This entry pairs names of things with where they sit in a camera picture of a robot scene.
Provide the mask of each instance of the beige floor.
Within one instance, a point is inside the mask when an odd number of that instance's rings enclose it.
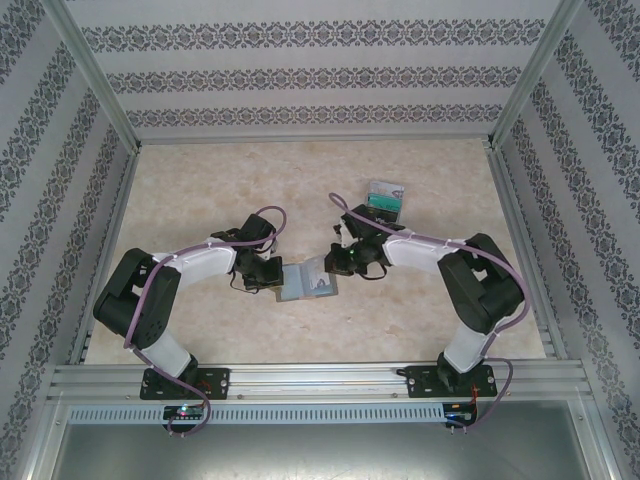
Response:
[[[130,248],[199,243],[269,204],[289,214],[278,249],[285,263],[324,254],[341,214],[327,193],[356,206],[374,179],[406,186],[407,227],[445,238],[482,231],[515,263],[481,142],[429,140],[144,147],[112,268]],[[272,292],[249,296],[213,277],[178,295],[169,325],[201,363],[432,360],[458,325],[439,276],[394,267],[384,281],[338,282],[338,296],[276,303]],[[533,317],[491,352],[543,357]],[[136,361],[96,322],[87,363]]]

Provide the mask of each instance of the black bracket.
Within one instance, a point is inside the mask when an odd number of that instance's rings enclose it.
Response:
[[[452,389],[442,383],[436,365],[409,365],[396,370],[396,373],[407,379],[409,398],[472,397],[474,388],[476,397],[495,397],[498,394],[493,368],[489,365],[477,366],[473,377]]]
[[[228,368],[198,368],[195,380],[190,382],[204,392],[209,400],[226,400],[229,392]],[[147,368],[140,386],[142,400],[198,400],[200,397],[190,390],[167,380],[152,368]]]

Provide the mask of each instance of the wall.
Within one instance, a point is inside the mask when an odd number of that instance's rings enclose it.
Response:
[[[502,146],[564,340],[640,478],[640,2],[585,2]]]
[[[0,479],[76,340],[128,155],[37,1],[0,4]]]
[[[488,134],[558,0],[67,3],[143,140]]]

